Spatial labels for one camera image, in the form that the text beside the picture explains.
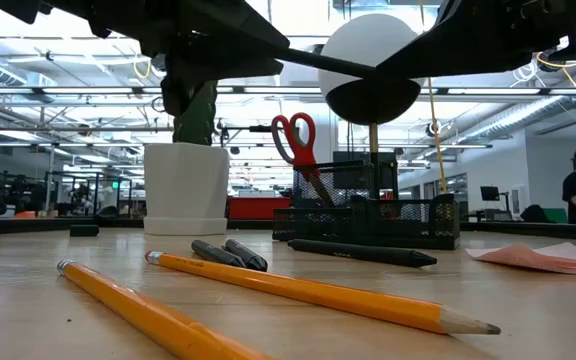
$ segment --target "pink paper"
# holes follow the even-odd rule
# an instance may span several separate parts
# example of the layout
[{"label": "pink paper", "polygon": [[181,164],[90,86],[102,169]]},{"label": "pink paper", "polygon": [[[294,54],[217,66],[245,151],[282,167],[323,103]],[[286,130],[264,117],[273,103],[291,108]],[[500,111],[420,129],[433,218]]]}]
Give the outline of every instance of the pink paper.
[{"label": "pink paper", "polygon": [[513,244],[498,249],[466,249],[466,252],[479,261],[576,274],[576,246],[571,243],[540,249],[531,249],[524,244]]}]

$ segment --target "red scissors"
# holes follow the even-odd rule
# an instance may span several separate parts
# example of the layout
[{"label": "red scissors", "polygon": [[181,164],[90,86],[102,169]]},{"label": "red scissors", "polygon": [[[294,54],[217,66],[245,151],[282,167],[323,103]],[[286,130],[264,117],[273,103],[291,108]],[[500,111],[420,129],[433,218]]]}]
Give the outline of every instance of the red scissors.
[{"label": "red scissors", "polygon": [[[299,130],[297,129],[297,120],[300,119],[304,120],[308,125],[308,142],[306,143],[304,143],[299,137]],[[284,146],[281,144],[278,127],[279,123],[281,123],[284,127],[286,139],[288,139],[288,145],[290,145],[290,149],[292,149],[293,154],[295,154],[294,158],[291,158],[290,155],[288,155],[284,149]],[[312,119],[312,117],[310,117],[310,115],[302,112],[296,113],[290,118],[290,121],[288,121],[288,118],[283,115],[277,115],[274,119],[272,119],[270,127],[272,129],[272,138],[275,141],[275,146],[277,146],[279,154],[284,160],[286,160],[287,163],[297,167],[317,164],[317,161],[315,160],[315,154],[313,152],[315,137],[317,133],[315,121]],[[326,187],[321,183],[321,179],[319,178],[319,170],[304,169],[300,171],[304,179],[306,179],[306,181],[312,185],[326,206],[334,207],[335,203],[332,201],[332,198],[330,198],[330,194],[328,194]]]}]

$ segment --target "green cactus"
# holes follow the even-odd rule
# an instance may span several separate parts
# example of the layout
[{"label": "green cactus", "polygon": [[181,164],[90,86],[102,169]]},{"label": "green cactus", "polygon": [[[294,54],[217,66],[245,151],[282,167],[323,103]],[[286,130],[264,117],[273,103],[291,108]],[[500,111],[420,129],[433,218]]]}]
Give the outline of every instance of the green cactus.
[{"label": "green cactus", "polygon": [[193,97],[188,109],[176,116],[173,142],[212,145],[217,108],[217,81],[208,81]]}]

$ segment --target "wooden table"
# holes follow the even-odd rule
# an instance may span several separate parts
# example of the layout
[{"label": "wooden table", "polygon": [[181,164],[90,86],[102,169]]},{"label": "wooden table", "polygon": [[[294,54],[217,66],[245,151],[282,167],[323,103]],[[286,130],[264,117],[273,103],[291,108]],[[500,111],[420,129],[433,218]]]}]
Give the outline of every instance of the wooden table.
[{"label": "wooden table", "polygon": [[[172,359],[112,311],[59,277],[62,258],[123,284],[278,359],[576,359],[576,276],[476,262],[461,251],[426,251],[425,269],[294,252],[267,231],[231,232],[270,271],[441,302],[502,328],[499,336],[441,336],[152,266],[160,250],[191,255],[192,239],[102,229],[0,235],[0,359]],[[209,237],[217,245],[225,237]],[[557,239],[464,233],[462,245]]]}]

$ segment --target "yellow pencil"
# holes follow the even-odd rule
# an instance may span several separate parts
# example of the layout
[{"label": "yellow pencil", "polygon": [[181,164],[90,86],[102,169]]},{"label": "yellow pencil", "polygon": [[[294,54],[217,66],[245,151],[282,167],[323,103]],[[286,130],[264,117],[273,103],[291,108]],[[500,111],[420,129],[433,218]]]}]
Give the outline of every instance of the yellow pencil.
[{"label": "yellow pencil", "polygon": [[271,357],[217,334],[195,320],[85,267],[62,260],[59,272],[159,345],[189,360],[268,360]]},{"label": "yellow pencil", "polygon": [[447,306],[150,251],[146,260],[190,274],[438,334],[499,334]]}]

